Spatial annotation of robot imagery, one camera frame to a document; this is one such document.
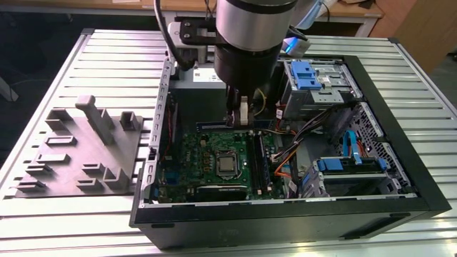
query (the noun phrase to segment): open computer tower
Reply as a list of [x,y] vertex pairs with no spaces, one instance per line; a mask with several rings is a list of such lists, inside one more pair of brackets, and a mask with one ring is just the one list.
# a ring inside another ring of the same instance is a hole
[[369,238],[450,209],[357,57],[281,57],[259,91],[229,129],[211,63],[165,62],[130,218],[158,248]]

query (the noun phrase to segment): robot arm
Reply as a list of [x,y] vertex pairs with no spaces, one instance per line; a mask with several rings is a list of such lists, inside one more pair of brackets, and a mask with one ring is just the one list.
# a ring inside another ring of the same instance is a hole
[[[183,21],[179,38],[173,36],[182,46],[214,45],[214,71],[226,84],[226,123],[231,127],[251,125],[251,97],[271,77],[281,49],[302,56],[309,47],[305,36],[290,27],[297,1],[217,0],[215,20]],[[201,36],[201,28],[215,30],[215,37]]]

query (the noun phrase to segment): slotted aluminum surface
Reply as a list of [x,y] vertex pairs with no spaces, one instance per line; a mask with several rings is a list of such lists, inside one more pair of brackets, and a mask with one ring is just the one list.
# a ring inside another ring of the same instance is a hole
[[[183,250],[221,256],[452,256],[457,253],[455,110],[415,63],[386,39],[309,36],[309,54],[357,55],[410,138],[430,174],[454,208],[432,219],[410,222],[366,240],[257,245]],[[127,226],[131,196],[9,199],[14,177],[35,153],[46,131],[42,115],[51,107],[73,108],[78,93],[93,94],[110,115],[130,110],[154,115],[165,44],[158,32],[95,30],[82,35],[0,172],[0,253],[17,256],[174,254],[161,252]],[[145,158],[146,147],[137,156]],[[142,162],[135,164],[135,172]]]

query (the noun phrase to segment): workbench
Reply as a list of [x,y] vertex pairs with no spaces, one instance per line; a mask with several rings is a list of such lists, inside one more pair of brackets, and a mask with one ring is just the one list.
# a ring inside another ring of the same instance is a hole
[[[357,55],[414,149],[454,208],[362,240],[190,249],[198,256],[452,256],[457,253],[457,111],[399,44],[387,39],[309,36],[307,54]],[[49,130],[51,107],[73,115],[78,94],[93,94],[114,116],[145,118],[134,173],[147,155],[165,43],[159,32],[85,30],[0,170],[0,253],[17,256],[162,253],[127,226],[131,196],[17,199],[14,185]]]
[[[175,16],[203,17],[205,2],[202,0],[162,0],[161,7],[166,23]],[[113,3],[111,0],[2,0],[0,11],[42,12],[42,13],[77,13],[153,16],[153,0],[139,0],[133,3]],[[325,13],[317,22],[326,22]],[[337,2],[330,7],[330,22],[359,24],[355,31],[358,37],[367,37],[375,21],[382,18],[383,12],[375,4],[369,9],[357,4]]]

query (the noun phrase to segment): black floor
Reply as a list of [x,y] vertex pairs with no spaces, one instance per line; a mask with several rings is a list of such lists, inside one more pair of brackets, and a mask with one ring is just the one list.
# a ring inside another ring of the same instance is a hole
[[[82,28],[157,30],[153,17],[0,13],[0,77],[19,96],[15,102],[0,99],[0,165]],[[450,56],[430,78],[457,105],[457,62]]]

